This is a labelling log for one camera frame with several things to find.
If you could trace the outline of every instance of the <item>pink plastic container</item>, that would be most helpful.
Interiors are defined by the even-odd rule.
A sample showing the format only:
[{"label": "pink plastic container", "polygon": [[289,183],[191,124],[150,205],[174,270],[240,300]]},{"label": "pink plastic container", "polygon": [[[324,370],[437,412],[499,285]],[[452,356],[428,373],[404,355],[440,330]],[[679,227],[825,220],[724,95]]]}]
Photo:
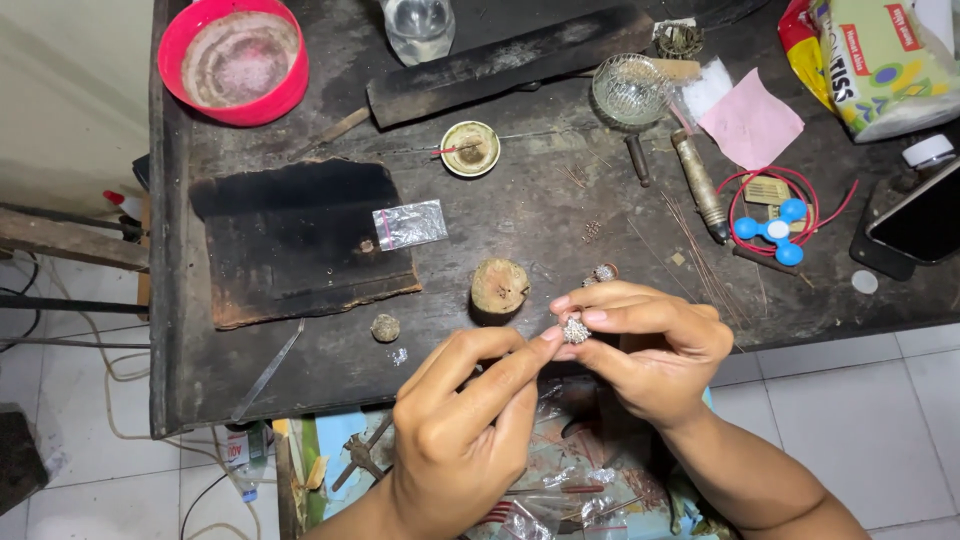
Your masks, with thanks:
[{"label": "pink plastic container", "polygon": [[[183,61],[187,49],[200,31],[211,23],[237,12],[264,12],[277,15],[297,29],[297,55],[287,74],[268,91],[249,102],[231,107],[205,107],[194,102],[183,87]],[[296,107],[306,92],[310,69],[303,32],[290,10],[277,0],[200,0],[178,13],[160,39],[156,53],[160,78],[183,103],[203,114],[233,126],[260,126],[280,118]]]}]

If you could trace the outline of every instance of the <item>pink paper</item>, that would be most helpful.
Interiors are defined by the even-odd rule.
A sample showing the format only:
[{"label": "pink paper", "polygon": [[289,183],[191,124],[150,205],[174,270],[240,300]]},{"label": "pink paper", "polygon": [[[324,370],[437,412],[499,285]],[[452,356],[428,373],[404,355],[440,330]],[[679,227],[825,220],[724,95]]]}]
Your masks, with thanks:
[{"label": "pink paper", "polygon": [[731,161],[752,171],[774,160],[804,131],[804,122],[763,86],[756,69],[700,119]]}]

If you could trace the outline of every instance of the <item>white tile floor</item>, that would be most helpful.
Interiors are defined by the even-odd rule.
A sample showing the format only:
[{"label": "white tile floor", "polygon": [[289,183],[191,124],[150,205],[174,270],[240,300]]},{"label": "white tile floor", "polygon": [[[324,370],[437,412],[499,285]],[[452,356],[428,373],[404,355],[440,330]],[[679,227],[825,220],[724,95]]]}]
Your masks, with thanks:
[{"label": "white tile floor", "polygon": [[[72,297],[132,303],[129,272],[58,260]],[[29,264],[0,262],[0,286],[19,289]],[[62,294],[41,273],[32,294]],[[132,315],[94,315],[106,341],[145,343]],[[0,310],[16,335],[33,314]],[[75,314],[41,317],[35,335],[92,340]],[[116,358],[128,351],[110,351]],[[117,371],[147,363],[133,358]],[[960,538],[960,325],[731,356],[714,379],[717,412],[809,467],[872,530],[875,540]],[[147,433],[146,380],[111,382],[116,428]],[[183,514],[218,478],[204,456],[162,442],[121,440],[107,419],[96,349],[19,345],[0,355],[0,404],[36,425],[50,486],[0,516],[0,540],[176,539]],[[209,433],[183,437],[205,441]],[[203,442],[190,443],[210,450]],[[254,504],[264,540],[278,538],[276,486]],[[230,523],[250,537],[253,518],[227,482],[197,504],[187,535]],[[204,539],[236,536],[216,528]]]}]

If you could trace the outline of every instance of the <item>smartphone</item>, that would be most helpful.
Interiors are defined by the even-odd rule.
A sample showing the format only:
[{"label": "smartphone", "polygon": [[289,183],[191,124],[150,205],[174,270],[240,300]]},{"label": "smartphone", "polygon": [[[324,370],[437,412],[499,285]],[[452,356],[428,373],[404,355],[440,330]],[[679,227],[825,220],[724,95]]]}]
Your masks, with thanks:
[{"label": "smartphone", "polygon": [[866,232],[874,242],[923,265],[960,251],[960,160],[921,184]]}]

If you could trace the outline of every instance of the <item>dark wooden table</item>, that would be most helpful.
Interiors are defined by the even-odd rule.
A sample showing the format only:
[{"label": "dark wooden table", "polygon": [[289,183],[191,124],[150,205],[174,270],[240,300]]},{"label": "dark wooden table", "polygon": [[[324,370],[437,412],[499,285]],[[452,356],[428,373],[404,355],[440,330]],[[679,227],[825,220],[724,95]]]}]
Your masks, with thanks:
[{"label": "dark wooden table", "polygon": [[[660,3],[648,3],[651,15],[663,19]],[[155,50],[166,22],[183,4],[156,0]],[[599,9],[612,0],[549,2],[550,9],[541,4],[547,3],[454,0],[454,50]],[[749,316],[742,329],[735,328],[736,343],[744,350],[960,320],[956,261],[920,269],[910,282],[881,277],[880,289],[872,296],[851,287],[851,275],[860,268],[847,255],[854,226],[871,186],[904,173],[899,152],[907,141],[861,146],[849,141],[839,122],[787,64],[776,28],[785,4],[774,0],[731,27],[709,32],[700,58],[709,61],[719,55],[735,80],[759,67],[770,91],[804,119],[804,133],[777,164],[803,171],[816,186],[825,211],[832,212],[853,180],[860,179],[861,188],[847,210],[805,246],[802,270],[812,286],[757,269],[734,258],[729,247],[710,240],[693,211],[668,140],[676,127],[672,120],[664,119],[641,134],[656,177],[651,188],[641,188],[623,134],[602,125],[590,107],[589,79],[500,95],[385,133],[367,123],[312,157],[382,161],[404,202],[441,200],[449,239],[413,248],[422,292],[308,319],[303,335],[248,416],[288,417],[391,400],[450,331],[474,326],[468,317],[468,289],[473,269],[483,258],[511,258],[527,269],[532,293],[510,323],[526,336],[553,324],[549,301],[578,286],[592,267],[605,261],[616,263],[625,280],[685,296],[679,281],[696,300],[704,301],[706,290],[686,254],[689,244],[666,209],[661,191],[682,202],[711,267]],[[154,68],[150,98],[154,437],[224,423],[298,323],[213,329],[204,224],[189,206],[187,187],[197,179],[285,165],[286,156],[310,136],[365,103],[364,87],[370,77],[400,68],[380,30],[382,15],[372,0],[291,0],[288,5],[306,37],[310,87],[294,111],[269,126],[238,130],[210,123],[179,105],[163,89]],[[459,180],[431,161],[429,153],[410,151],[438,144],[449,126],[467,119],[486,122],[503,137],[502,156],[489,175]],[[697,143],[716,182],[735,172],[707,138],[699,135]],[[580,165],[589,178],[587,188],[555,170],[563,165]],[[600,236],[587,244],[581,237],[591,220],[602,227]],[[667,261],[671,275],[657,257],[667,260],[677,252],[687,263]],[[371,338],[370,323],[378,313],[400,320],[402,332],[396,342],[382,345]],[[410,359],[395,367],[392,354],[400,348]]]}]

